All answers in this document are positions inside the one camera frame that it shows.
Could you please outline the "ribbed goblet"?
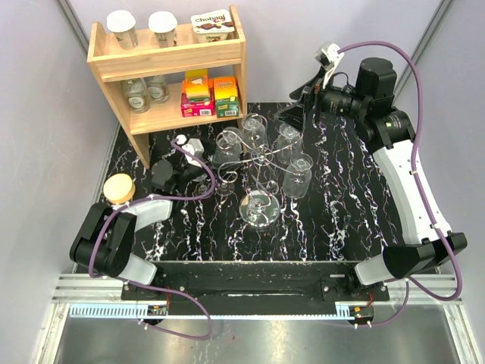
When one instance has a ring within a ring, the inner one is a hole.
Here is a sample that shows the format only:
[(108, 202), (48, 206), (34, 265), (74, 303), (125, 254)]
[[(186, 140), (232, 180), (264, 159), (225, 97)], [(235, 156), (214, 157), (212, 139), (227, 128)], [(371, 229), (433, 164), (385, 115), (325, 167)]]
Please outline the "ribbed goblet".
[(243, 152), (243, 135), (237, 127), (226, 127), (216, 137), (213, 166), (220, 167), (227, 162), (238, 162)]
[(282, 164), (288, 165), (292, 156), (300, 153), (302, 150), (302, 134), (286, 123), (282, 123), (279, 126), (278, 133), (277, 159)]
[(249, 150), (268, 146), (268, 121), (256, 113), (249, 113), (242, 119), (242, 135), (245, 147)]
[(313, 159), (305, 153), (291, 157), (283, 179), (283, 193), (292, 199), (301, 199), (308, 192), (312, 178)]

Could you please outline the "chrome wine glass rack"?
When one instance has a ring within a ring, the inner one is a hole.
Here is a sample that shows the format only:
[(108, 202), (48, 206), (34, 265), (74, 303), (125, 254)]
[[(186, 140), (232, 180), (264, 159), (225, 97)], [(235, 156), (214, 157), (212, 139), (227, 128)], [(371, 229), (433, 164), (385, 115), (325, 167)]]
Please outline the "chrome wine glass rack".
[(229, 168), (236, 172), (234, 184), (239, 178), (240, 168), (245, 168), (243, 183), (246, 194), (239, 202), (240, 218), (249, 226), (262, 229), (272, 225), (280, 216), (280, 194), (283, 194), (283, 179), (288, 165), (277, 159), (275, 146), (264, 146), (249, 151), (242, 141), (242, 154), (238, 162), (227, 162), (218, 168)]

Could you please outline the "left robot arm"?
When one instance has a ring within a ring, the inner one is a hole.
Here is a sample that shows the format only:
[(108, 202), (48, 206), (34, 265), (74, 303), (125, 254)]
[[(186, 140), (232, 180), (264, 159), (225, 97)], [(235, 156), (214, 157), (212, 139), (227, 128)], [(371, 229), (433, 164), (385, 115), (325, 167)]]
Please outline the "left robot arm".
[[(161, 269), (132, 253), (135, 233), (159, 221), (166, 221), (174, 212), (176, 202), (192, 202), (209, 197), (215, 188), (212, 170), (199, 158), (185, 154), (188, 165), (182, 170), (161, 160), (154, 168), (152, 183), (155, 194), (109, 206), (93, 204), (73, 241), (70, 260), (95, 277), (108, 276), (135, 282), (138, 291), (148, 300), (159, 298), (164, 281), (158, 277)], [(206, 175), (210, 184), (198, 196), (178, 196), (175, 191), (197, 177)]]

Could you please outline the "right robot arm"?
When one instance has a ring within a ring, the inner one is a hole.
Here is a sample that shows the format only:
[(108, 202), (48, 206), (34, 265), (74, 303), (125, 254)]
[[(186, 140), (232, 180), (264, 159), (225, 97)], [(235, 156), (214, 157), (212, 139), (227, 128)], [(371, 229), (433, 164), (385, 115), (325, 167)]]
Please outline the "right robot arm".
[(393, 64), (383, 58), (366, 58), (360, 64), (356, 84), (340, 88), (333, 85), (339, 59), (320, 55), (317, 60), (321, 65), (318, 73), (290, 93), (294, 104), (279, 111), (277, 118), (299, 131), (322, 113), (352, 119), (386, 178), (402, 226), (404, 245), (388, 246), (380, 255), (358, 263), (355, 275), (346, 279), (346, 294), (362, 300), (372, 284), (440, 266), (449, 261), (450, 253), (464, 250), (468, 242), (463, 233), (452, 232), (426, 181), (422, 185), (428, 201), (421, 199), (414, 179), (420, 166), (411, 162), (416, 134), (408, 115), (393, 104)]

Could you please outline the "round yellow wooden coaster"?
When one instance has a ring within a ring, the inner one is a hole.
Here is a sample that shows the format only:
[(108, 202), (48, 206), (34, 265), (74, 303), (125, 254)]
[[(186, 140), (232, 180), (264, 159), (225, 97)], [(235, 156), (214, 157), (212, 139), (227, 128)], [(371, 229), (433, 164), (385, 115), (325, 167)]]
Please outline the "round yellow wooden coaster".
[(133, 179), (128, 174), (114, 174), (103, 185), (105, 198), (115, 205), (129, 202), (136, 191)]

